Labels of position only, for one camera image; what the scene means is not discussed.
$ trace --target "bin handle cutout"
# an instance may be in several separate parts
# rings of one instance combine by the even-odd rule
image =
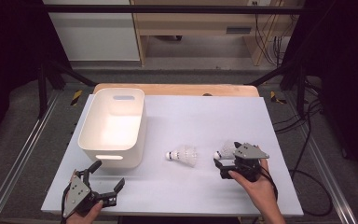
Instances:
[[[110,160],[110,161],[121,161],[124,158],[122,156],[106,156],[106,155],[96,155],[95,158],[98,160]]]
[[[135,100],[135,97],[131,96],[131,95],[115,95],[113,96],[114,100],[126,100],[126,101],[130,101],[130,100]]]

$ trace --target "white storage bin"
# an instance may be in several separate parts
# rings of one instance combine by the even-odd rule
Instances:
[[[95,94],[78,144],[93,161],[102,161],[102,167],[133,168],[142,160],[145,133],[145,93],[107,88]]]

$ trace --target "metal rail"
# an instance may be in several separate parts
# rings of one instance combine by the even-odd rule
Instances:
[[[48,118],[50,117],[51,112],[56,105],[59,96],[59,91],[53,91],[48,102],[49,107],[47,112],[45,113],[45,116],[37,120],[33,130],[31,131],[28,139],[26,140],[24,146],[21,149],[19,156],[12,165],[10,171],[7,173],[7,177],[5,178],[5,181],[0,188],[0,214],[7,202],[8,197],[10,196],[11,191],[14,189],[14,186],[16,185],[17,180],[21,175],[21,172],[26,162],[28,161],[32,151],[34,150],[34,146],[36,145],[37,140],[43,132],[43,129],[48,122]]]
[[[54,13],[195,13],[195,14],[277,14],[302,15],[320,13],[322,8],[306,7],[230,7],[230,6],[165,6],[165,5],[44,5]]]

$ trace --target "floor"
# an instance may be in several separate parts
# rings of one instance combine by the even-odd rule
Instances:
[[[249,52],[237,37],[184,36],[182,41],[177,41],[173,36],[156,36],[150,39],[145,66],[137,63],[74,63],[74,67],[96,82],[241,85],[265,75],[275,65],[264,61],[261,66],[253,66]],[[36,119],[37,83],[31,82],[11,94],[10,109],[0,127],[0,223],[59,220],[57,216],[42,213],[40,206],[82,111],[86,100],[83,96],[92,92],[92,88],[70,77],[65,79],[68,84],[64,91],[49,89],[49,97],[56,99],[55,107],[49,112],[46,123],[39,123],[41,133],[32,136],[33,143],[27,138],[39,122]],[[289,125],[292,121],[285,120],[296,114],[293,109],[296,90],[281,91],[280,80],[275,77],[258,87],[272,123],[284,121],[274,125],[276,130]],[[310,81],[320,85],[317,78],[310,77]],[[73,106],[70,102],[76,90],[82,90],[83,96]],[[271,99],[272,91],[278,101]],[[306,100],[312,102],[316,99],[314,94],[308,90]],[[295,166],[310,127],[311,138],[299,168],[334,191],[331,192],[334,208],[325,216],[310,215],[328,210],[328,197],[313,179],[297,174],[294,184],[303,209],[309,213],[303,217],[289,217],[287,222],[358,223],[358,163],[342,158],[339,142],[323,111],[312,116],[311,126],[304,124],[290,132],[277,132],[286,165],[289,169]],[[17,160],[19,155],[23,156],[23,163]],[[245,218],[243,223],[250,223],[252,219]],[[101,217],[100,221],[107,220],[118,222],[116,217]]]

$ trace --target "table surface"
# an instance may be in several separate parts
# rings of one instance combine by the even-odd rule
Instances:
[[[222,180],[218,169],[214,167],[213,152],[225,141],[235,139],[258,144],[270,155],[268,164],[280,193],[278,204],[282,213],[289,217],[303,215],[264,99],[215,97],[220,93],[230,95],[231,91],[237,96],[258,96],[255,87],[100,84],[95,92],[110,87],[136,87],[145,91],[147,134],[143,161],[138,167],[127,171],[101,169],[90,177],[92,189],[100,193],[111,191],[121,177],[126,178],[126,185],[117,198],[117,206],[104,208],[105,214],[209,217],[259,215],[241,186],[233,180]],[[185,96],[186,88],[192,90],[189,95],[198,96]],[[200,96],[204,93],[213,96]],[[59,214],[62,191],[70,174],[74,169],[85,169],[92,164],[77,144],[81,124],[90,108],[92,98],[93,95],[85,105],[42,211]],[[175,149],[183,143],[195,146],[198,151],[199,159],[194,168],[164,160],[166,151]]]

